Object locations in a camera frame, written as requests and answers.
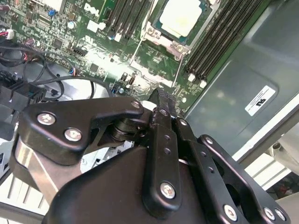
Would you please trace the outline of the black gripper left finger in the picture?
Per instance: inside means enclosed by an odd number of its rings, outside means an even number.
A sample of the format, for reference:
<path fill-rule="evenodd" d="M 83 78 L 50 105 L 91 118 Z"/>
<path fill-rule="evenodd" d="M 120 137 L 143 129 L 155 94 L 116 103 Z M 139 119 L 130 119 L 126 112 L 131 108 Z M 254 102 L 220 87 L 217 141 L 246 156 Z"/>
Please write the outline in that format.
<path fill-rule="evenodd" d="M 64 101 L 28 106 L 13 148 L 51 205 L 71 180 L 135 147 L 146 151 L 142 201 L 155 218 L 167 219 L 182 204 L 177 136 L 171 115 L 161 108 L 158 88 L 153 110 L 131 97 Z"/>

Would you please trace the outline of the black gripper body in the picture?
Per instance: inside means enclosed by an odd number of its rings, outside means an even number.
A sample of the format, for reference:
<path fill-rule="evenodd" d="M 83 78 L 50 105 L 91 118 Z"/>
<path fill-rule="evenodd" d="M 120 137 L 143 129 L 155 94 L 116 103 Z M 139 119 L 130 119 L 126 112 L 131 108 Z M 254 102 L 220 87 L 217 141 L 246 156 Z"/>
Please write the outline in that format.
<path fill-rule="evenodd" d="M 167 219 L 153 217 L 142 201 L 143 147 L 130 149 L 65 184 L 46 214 L 48 224 L 220 224 L 201 202 L 187 165 L 180 163 L 182 205 Z"/>

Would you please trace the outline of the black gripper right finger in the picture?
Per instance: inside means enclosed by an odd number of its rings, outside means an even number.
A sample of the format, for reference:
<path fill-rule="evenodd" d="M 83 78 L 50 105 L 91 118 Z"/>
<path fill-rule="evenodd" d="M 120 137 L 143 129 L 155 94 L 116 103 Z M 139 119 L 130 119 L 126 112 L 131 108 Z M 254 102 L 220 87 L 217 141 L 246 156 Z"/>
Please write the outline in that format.
<path fill-rule="evenodd" d="M 210 224 L 289 224 L 285 210 L 209 135 L 196 138 L 177 116 L 175 100 L 161 91 L 161 108 L 173 120 L 179 157 L 188 163 Z"/>

